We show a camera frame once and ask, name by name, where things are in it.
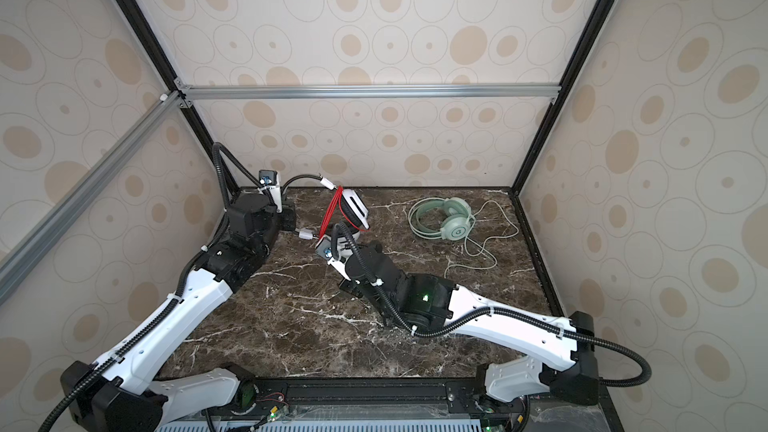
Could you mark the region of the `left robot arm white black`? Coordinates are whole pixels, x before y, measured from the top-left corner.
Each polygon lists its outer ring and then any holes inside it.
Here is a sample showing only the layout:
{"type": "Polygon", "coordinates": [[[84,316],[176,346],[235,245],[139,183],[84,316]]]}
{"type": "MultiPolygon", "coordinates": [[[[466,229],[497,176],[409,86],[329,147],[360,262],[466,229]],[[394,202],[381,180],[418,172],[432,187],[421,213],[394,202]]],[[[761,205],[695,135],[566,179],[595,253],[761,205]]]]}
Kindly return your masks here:
{"type": "Polygon", "coordinates": [[[88,431],[154,431],[236,395],[236,374],[189,377],[186,392],[154,378],[178,346],[268,260],[283,225],[279,175],[254,176],[223,144],[212,146],[224,215],[220,229],[183,268],[176,289],[141,325],[90,364],[74,362],[61,376],[62,400],[42,422],[53,429],[64,413],[88,431]]]}

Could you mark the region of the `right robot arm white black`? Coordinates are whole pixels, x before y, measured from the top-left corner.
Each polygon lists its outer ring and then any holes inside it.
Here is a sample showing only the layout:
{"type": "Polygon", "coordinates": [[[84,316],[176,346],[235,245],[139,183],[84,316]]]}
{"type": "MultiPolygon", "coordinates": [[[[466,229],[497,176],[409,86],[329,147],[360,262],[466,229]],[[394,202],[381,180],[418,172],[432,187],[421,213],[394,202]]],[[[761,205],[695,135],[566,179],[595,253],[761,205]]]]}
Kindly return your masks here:
{"type": "Polygon", "coordinates": [[[422,339],[463,335],[522,353],[490,364],[484,393],[499,402],[549,393],[576,405],[595,405],[600,390],[631,388],[652,376],[635,351],[597,337],[593,318],[583,312],[554,317],[485,298],[433,274],[408,274],[380,244],[360,244],[344,224],[323,236],[316,253],[343,278],[342,286],[366,299],[382,319],[422,339]]]}

